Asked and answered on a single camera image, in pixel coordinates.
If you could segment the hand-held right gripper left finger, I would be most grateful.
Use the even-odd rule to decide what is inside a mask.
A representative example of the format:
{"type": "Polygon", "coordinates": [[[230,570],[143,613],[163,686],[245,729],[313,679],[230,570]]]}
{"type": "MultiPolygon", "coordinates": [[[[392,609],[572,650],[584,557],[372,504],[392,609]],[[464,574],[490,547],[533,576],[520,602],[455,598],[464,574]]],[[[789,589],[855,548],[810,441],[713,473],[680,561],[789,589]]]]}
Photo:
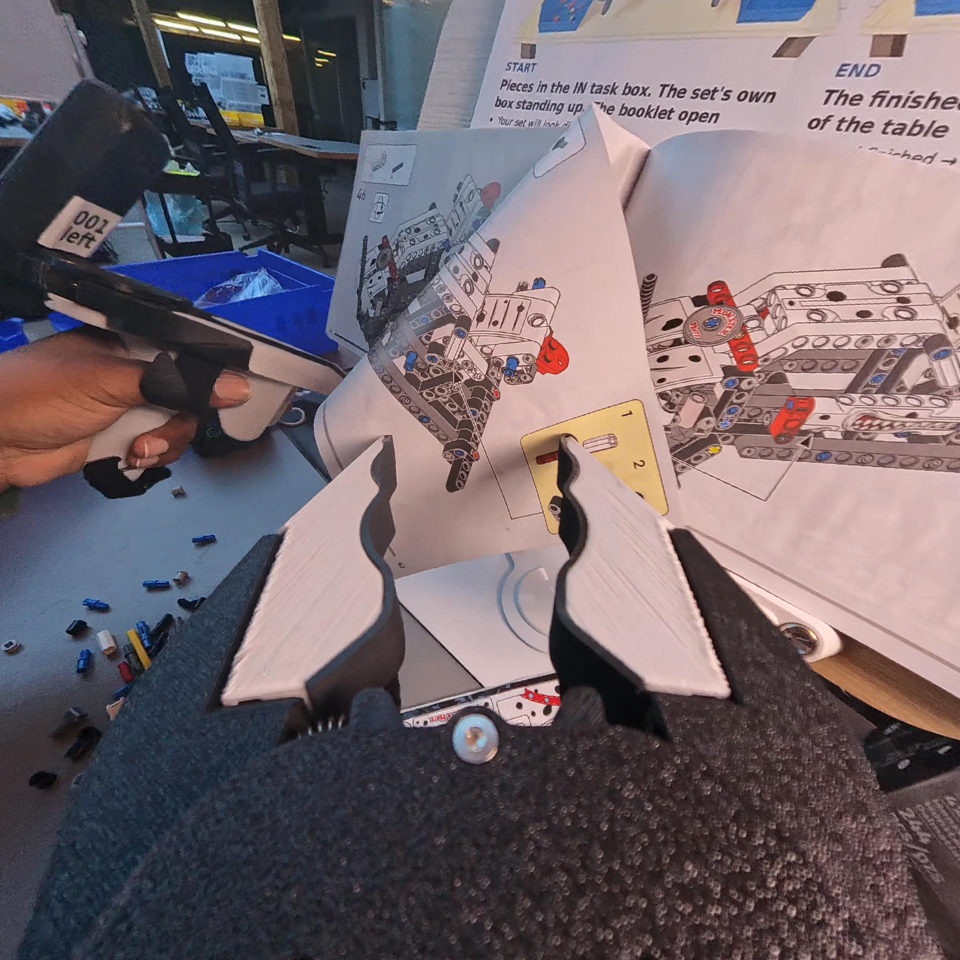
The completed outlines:
{"type": "Polygon", "coordinates": [[[392,437],[376,439],[284,524],[223,705],[294,698],[346,714],[360,690],[397,682],[404,630],[385,560],[396,466],[392,437]]]}

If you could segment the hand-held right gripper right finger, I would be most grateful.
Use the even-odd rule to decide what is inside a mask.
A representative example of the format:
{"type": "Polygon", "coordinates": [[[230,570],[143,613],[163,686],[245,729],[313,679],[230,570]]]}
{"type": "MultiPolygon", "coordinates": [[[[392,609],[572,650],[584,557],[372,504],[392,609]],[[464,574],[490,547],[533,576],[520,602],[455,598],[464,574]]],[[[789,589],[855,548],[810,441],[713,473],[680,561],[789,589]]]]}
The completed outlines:
{"type": "Polygon", "coordinates": [[[558,449],[558,573],[549,654],[560,685],[593,686],[606,706],[642,690],[728,699],[662,517],[572,436],[558,449]]]}

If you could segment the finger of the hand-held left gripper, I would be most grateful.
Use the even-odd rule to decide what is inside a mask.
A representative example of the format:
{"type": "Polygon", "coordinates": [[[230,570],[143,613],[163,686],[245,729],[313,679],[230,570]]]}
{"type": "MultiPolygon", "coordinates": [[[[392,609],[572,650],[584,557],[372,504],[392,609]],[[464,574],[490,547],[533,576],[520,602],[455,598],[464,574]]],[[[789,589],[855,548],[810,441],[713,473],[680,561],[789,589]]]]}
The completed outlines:
{"type": "Polygon", "coordinates": [[[310,389],[329,395],[346,377],[336,363],[304,352],[275,339],[239,333],[250,346],[245,377],[250,399],[258,399],[268,382],[284,383],[289,389],[310,389]]]}

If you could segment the pile of small toy pieces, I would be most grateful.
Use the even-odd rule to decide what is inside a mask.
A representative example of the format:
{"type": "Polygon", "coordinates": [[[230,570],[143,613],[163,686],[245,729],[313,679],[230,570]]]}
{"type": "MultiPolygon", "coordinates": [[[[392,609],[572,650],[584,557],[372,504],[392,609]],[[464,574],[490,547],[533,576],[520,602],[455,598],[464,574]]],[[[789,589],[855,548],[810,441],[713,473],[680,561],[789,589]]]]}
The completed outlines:
{"type": "Polygon", "coordinates": [[[105,707],[138,672],[124,658],[139,625],[210,592],[230,538],[210,478],[174,480],[109,500],[78,476],[23,492],[2,521],[2,787],[29,795],[40,771],[60,775],[74,734],[51,733],[76,709],[102,728],[105,707]]]}

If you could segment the grey desk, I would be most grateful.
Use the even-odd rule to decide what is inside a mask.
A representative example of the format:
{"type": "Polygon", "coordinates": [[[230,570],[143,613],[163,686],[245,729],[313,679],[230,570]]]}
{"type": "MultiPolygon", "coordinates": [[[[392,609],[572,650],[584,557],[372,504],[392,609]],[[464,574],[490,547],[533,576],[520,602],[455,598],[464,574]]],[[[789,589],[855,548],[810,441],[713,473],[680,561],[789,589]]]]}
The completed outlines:
{"type": "Polygon", "coordinates": [[[83,762],[49,731],[78,706],[94,725],[120,687],[95,638],[173,612],[181,596],[210,596],[257,539],[276,531],[324,485],[294,444],[272,431],[254,447],[203,460],[192,452],[148,493],[109,500],[70,475],[26,489],[2,521],[2,958],[15,956],[83,762]]]}

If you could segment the printed task sheet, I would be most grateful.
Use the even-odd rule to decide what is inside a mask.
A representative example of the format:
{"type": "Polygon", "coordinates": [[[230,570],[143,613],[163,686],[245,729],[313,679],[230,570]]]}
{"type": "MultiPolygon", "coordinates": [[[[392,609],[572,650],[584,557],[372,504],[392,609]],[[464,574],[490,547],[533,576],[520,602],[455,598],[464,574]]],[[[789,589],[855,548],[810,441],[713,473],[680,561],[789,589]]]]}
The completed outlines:
{"type": "Polygon", "coordinates": [[[474,127],[594,106],[654,146],[743,129],[959,169],[957,1],[506,2],[474,127]]]}

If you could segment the person's left hand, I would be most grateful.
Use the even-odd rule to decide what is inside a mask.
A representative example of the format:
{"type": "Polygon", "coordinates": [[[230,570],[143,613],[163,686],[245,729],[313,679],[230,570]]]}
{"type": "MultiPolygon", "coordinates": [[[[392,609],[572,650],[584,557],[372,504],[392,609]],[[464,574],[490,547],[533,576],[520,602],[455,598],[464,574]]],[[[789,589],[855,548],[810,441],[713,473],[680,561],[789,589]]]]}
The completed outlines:
{"type": "Polygon", "coordinates": [[[80,470],[91,439],[129,409],[147,364],[110,338],[64,332],[1,357],[1,491],[80,470]]]}

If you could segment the blue plastic bin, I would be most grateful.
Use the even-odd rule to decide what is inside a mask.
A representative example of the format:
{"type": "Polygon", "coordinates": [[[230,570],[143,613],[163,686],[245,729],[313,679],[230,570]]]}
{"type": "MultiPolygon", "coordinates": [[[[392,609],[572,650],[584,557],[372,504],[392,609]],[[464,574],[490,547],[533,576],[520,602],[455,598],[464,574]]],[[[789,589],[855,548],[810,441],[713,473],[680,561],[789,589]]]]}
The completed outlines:
{"type": "Polygon", "coordinates": [[[195,303],[218,284],[261,269],[278,282],[281,292],[216,304],[207,312],[307,354],[335,351],[338,345],[327,334],[334,280],[263,248],[254,255],[234,250],[105,270],[195,303]]]}

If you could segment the clear plastic bags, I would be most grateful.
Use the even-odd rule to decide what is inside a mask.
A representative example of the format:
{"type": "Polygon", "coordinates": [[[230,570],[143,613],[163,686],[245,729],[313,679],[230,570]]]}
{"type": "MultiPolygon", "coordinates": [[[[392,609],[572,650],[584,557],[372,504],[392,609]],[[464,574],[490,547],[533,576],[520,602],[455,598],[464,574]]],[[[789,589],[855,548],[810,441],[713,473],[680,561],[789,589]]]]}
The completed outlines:
{"type": "Polygon", "coordinates": [[[216,284],[195,299],[194,306],[214,313],[227,305],[275,296],[284,292],[282,283],[270,274],[269,270],[260,268],[238,273],[216,284]]]}

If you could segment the black office chair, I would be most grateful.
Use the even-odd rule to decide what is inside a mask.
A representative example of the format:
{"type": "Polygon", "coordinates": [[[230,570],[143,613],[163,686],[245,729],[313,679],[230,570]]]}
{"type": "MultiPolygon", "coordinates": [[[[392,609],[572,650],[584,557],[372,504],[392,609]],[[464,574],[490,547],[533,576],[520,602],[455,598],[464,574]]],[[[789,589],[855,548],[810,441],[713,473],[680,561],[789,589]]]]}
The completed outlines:
{"type": "Polygon", "coordinates": [[[269,224],[266,243],[271,251],[280,252],[296,202],[293,188],[278,183],[276,151],[239,143],[223,120],[214,121],[214,133],[193,126],[172,89],[160,87],[156,94],[174,134],[175,156],[191,162],[204,178],[202,196],[213,234],[220,234],[218,222],[230,215],[240,225],[246,249],[250,249],[255,243],[249,226],[269,224]]]}

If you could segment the sticker sheet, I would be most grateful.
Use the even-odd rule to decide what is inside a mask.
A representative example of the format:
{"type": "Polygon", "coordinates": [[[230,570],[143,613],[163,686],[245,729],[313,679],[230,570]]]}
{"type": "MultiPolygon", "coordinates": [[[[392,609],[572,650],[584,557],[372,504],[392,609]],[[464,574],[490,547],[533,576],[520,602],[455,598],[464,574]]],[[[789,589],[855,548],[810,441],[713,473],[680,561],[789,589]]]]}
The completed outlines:
{"type": "Polygon", "coordinates": [[[447,724],[463,710],[485,708],[505,723],[519,726],[551,724],[561,705],[556,675],[515,680],[403,709],[400,716],[409,728],[429,728],[447,724]]]}

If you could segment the open building instruction booklet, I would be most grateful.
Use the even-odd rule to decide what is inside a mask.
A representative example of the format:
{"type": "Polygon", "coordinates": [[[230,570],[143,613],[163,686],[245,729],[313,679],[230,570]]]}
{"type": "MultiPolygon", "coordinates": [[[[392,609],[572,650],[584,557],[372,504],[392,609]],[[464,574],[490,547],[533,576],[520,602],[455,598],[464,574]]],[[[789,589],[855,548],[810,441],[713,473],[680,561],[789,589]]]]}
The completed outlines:
{"type": "Polygon", "coordinates": [[[958,693],[958,174],[561,130],[323,403],[394,571],[557,544],[569,433],[727,570],[958,693]]]}

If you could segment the wooden table with black legs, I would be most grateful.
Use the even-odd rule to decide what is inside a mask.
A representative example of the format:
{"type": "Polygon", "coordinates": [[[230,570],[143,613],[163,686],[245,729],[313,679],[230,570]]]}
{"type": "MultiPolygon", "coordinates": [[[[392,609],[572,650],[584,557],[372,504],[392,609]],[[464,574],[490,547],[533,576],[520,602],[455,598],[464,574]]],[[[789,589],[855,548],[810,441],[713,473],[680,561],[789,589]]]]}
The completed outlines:
{"type": "Polygon", "coordinates": [[[231,186],[246,219],[267,234],[243,250],[297,248],[329,267],[343,244],[359,146],[282,133],[228,131],[231,186]]]}

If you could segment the toy truck set box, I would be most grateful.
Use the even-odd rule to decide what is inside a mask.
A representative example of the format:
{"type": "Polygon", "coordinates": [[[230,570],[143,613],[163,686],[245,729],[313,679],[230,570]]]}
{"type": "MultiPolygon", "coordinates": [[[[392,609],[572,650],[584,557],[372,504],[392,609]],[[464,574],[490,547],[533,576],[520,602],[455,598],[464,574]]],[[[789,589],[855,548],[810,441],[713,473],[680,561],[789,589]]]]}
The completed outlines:
{"type": "Polygon", "coordinates": [[[889,793],[918,897],[944,956],[959,957],[959,770],[889,793]]]}

